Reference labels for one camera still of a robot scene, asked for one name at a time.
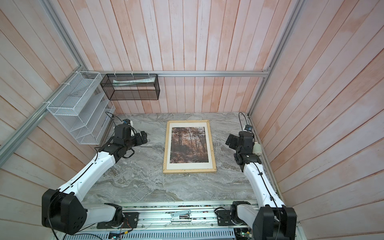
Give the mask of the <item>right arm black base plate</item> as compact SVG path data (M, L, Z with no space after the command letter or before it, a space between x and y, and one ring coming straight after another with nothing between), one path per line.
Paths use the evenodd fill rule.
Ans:
M217 222L219 226L235 226L236 225L232 219L230 210L226 210L223 207L219 207L214 209L214 213L217 216Z

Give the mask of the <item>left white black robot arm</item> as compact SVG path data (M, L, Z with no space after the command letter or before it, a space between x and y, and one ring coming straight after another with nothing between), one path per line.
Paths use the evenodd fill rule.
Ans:
M122 207L106 203L83 206L84 197L99 178L120 159L127 158L127 152L146 144L146 132L137 132L128 119L115 126L114 134L97 148L93 159L67 183L58 189L48 189L42 196L42 225L54 233L59 231L74 235L82 227L107 223L112 228L124 224Z

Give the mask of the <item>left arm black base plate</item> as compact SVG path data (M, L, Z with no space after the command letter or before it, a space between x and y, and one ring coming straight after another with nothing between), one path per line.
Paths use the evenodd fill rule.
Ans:
M123 212L124 217L118 220L117 223L114 221L101 222L97 224L97 229L135 229L138 225L139 212Z

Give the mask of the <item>autumn forest photo print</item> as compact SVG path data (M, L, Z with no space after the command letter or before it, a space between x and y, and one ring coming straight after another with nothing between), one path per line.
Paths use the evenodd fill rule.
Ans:
M176 127L171 135L171 164L208 163L204 127Z

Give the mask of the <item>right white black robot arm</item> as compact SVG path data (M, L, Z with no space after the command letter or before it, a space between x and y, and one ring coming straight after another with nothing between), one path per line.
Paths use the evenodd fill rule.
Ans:
M250 182L259 206L255 210L249 202L234 201L232 221L247 224L255 240L294 240L297 214L286 206L266 178L255 135L249 131L240 131L237 136L230 134L226 145L235 150L234 159Z

